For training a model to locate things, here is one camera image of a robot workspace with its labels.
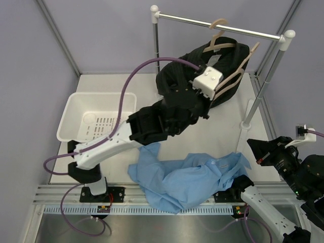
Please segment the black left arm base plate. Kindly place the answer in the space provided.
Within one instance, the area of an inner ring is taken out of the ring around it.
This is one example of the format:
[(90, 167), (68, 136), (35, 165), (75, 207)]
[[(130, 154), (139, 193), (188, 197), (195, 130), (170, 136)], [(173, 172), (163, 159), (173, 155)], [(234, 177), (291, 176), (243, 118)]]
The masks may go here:
[(81, 203), (123, 203), (125, 188), (120, 186), (108, 186), (107, 192), (101, 195), (92, 195), (89, 187), (83, 187), (79, 201)]

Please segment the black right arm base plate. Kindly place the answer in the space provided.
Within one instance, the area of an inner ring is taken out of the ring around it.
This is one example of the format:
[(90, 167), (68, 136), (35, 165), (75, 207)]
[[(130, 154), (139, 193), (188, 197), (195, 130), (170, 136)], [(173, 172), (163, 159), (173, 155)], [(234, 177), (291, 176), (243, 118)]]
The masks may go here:
[(214, 195), (216, 203), (241, 203), (241, 196), (238, 192), (233, 191), (219, 191)]

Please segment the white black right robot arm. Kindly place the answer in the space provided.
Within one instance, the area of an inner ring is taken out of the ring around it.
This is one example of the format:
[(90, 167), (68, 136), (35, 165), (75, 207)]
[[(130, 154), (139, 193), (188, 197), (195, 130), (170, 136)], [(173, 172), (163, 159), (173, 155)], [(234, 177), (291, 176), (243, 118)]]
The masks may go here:
[(274, 167), (303, 202), (301, 209), (311, 229), (302, 229), (286, 219), (245, 175), (234, 180), (229, 188), (230, 197), (252, 207), (281, 242), (323, 242), (323, 156), (312, 154), (300, 161), (297, 146), (301, 141), (290, 137), (271, 141), (248, 139), (247, 143), (257, 164)]

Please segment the beige plastic hanger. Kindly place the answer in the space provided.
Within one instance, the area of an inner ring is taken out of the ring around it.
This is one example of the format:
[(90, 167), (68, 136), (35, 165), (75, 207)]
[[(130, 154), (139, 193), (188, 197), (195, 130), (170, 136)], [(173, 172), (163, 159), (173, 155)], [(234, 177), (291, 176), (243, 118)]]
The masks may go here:
[[(250, 52), (248, 54), (248, 56), (242, 61), (242, 63), (239, 65), (239, 67), (237, 68), (237, 70), (232, 73), (230, 76), (228, 76), (226, 79), (224, 79), (217, 87), (216, 87), (216, 93), (213, 97), (213, 101), (215, 101), (218, 97), (220, 97), (222, 94), (224, 94), (225, 92), (227, 92), (228, 90), (234, 88), (239, 81), (241, 80), (245, 70), (243, 69), (243, 66), (249, 61), (249, 59), (251, 58), (251, 56), (254, 54), (254, 52), (257, 50), (258, 46), (260, 45), (259, 42), (257, 42), (251, 49)], [(235, 78), (236, 76), (238, 76), (238, 79), (228, 85), (228, 83)]]

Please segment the light blue shirt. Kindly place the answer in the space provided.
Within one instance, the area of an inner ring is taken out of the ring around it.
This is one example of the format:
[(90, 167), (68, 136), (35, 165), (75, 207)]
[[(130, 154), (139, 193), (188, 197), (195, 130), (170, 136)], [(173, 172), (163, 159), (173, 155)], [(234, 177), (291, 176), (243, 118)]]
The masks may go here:
[(214, 158), (206, 153), (190, 153), (184, 159), (158, 159), (160, 143), (139, 148), (137, 163), (128, 175), (144, 192), (149, 205), (177, 214), (199, 206), (213, 194), (229, 189), (234, 179), (247, 175), (250, 163), (242, 153)]

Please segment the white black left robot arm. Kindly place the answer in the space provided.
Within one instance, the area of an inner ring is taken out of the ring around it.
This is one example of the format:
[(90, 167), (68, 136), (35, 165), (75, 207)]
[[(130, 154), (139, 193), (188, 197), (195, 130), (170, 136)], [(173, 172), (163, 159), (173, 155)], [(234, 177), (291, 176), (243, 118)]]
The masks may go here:
[(170, 92), (152, 104), (131, 114), (113, 135), (103, 135), (92, 141), (68, 142), (74, 161), (68, 165), (68, 175), (81, 184), (91, 185), (91, 196), (98, 202), (108, 198), (100, 163), (125, 150), (165, 141), (180, 135), (200, 117), (208, 118), (213, 90), (198, 87)]

